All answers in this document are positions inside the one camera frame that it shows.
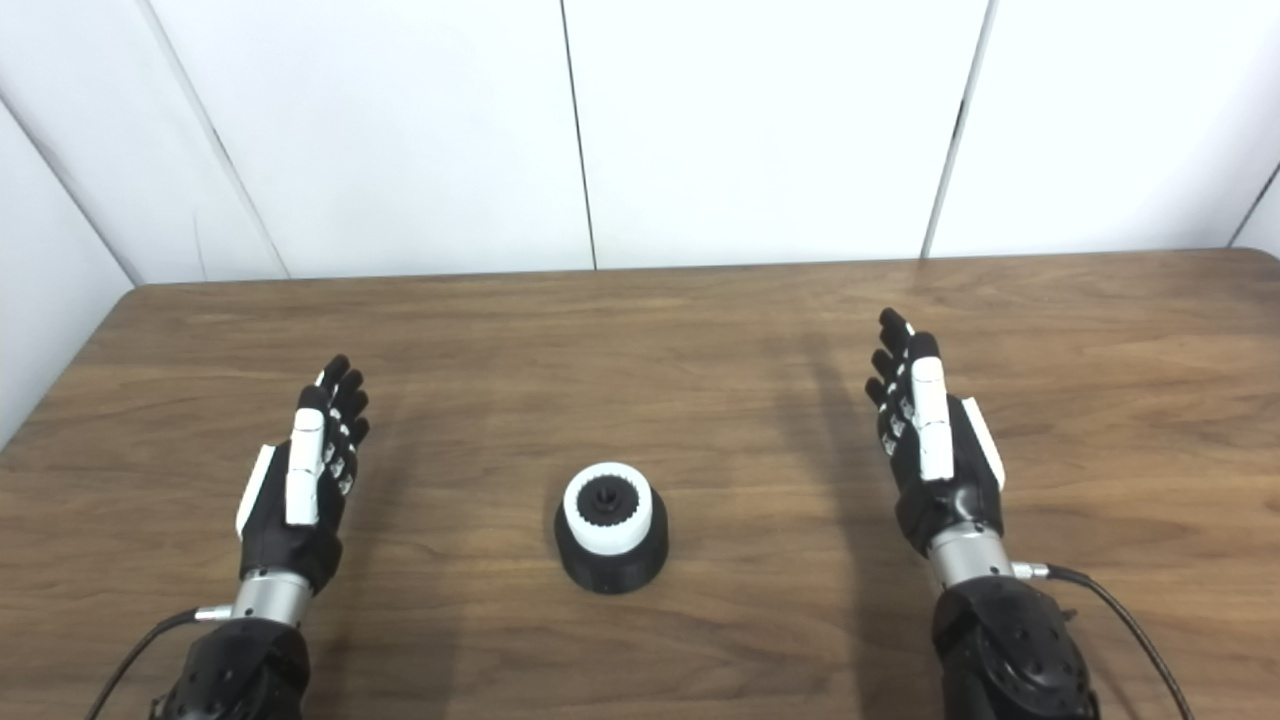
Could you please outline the right black and white hand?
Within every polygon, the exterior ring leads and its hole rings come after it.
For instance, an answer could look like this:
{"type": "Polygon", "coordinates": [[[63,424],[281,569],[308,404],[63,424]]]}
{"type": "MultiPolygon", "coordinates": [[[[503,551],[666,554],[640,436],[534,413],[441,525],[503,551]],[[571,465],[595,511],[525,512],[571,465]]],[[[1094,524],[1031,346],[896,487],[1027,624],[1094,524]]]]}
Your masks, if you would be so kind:
{"type": "Polygon", "coordinates": [[[1004,464],[980,406],[948,389],[937,338],[892,307],[879,314],[881,348],[865,392],[890,460],[899,529],[919,553],[957,524],[1004,533],[1004,464]]]}

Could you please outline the left black and white hand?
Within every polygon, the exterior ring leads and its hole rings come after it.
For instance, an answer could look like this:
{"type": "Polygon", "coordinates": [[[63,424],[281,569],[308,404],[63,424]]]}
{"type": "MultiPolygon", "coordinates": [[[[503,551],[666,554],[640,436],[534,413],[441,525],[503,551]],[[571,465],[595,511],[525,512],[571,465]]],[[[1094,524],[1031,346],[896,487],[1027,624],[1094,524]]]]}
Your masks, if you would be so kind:
{"type": "Polygon", "coordinates": [[[317,593],[337,574],[367,405],[364,374],[344,354],[301,389],[288,437],[260,447],[237,509],[243,578],[288,571],[317,593]]]}

